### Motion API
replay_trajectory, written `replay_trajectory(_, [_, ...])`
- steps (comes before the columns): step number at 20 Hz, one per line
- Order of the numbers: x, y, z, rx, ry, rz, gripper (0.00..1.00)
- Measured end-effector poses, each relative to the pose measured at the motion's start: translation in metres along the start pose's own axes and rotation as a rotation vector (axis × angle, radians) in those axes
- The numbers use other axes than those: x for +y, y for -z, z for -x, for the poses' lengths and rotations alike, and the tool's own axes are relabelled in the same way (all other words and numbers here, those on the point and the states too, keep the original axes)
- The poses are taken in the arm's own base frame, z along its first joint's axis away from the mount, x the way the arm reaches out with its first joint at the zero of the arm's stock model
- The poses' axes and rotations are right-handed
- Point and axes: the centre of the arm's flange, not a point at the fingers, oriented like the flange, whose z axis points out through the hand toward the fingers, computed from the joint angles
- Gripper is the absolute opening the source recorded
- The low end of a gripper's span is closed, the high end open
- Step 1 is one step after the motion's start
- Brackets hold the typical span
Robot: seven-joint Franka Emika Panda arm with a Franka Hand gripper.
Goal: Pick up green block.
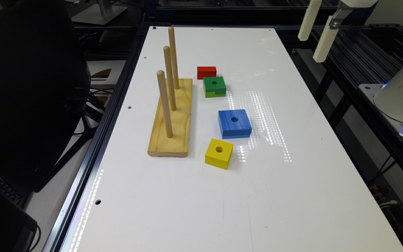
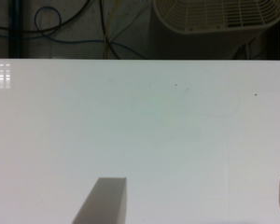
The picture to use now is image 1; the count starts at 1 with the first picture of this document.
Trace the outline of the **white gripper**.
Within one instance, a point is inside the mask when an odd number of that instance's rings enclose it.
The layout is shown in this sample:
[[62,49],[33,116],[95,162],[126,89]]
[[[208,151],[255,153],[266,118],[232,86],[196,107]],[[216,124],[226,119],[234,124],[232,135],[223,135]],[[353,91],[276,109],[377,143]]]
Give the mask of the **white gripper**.
[[[332,44],[337,36],[338,28],[342,22],[355,10],[359,8],[370,8],[378,0],[340,0],[336,12],[328,17],[327,23],[321,34],[318,45],[313,54],[313,59],[317,63],[322,63],[326,60],[327,55],[332,47]],[[300,41],[307,41],[313,24],[316,20],[318,11],[320,10],[322,0],[310,0],[309,6],[305,12],[301,27],[297,38]]]

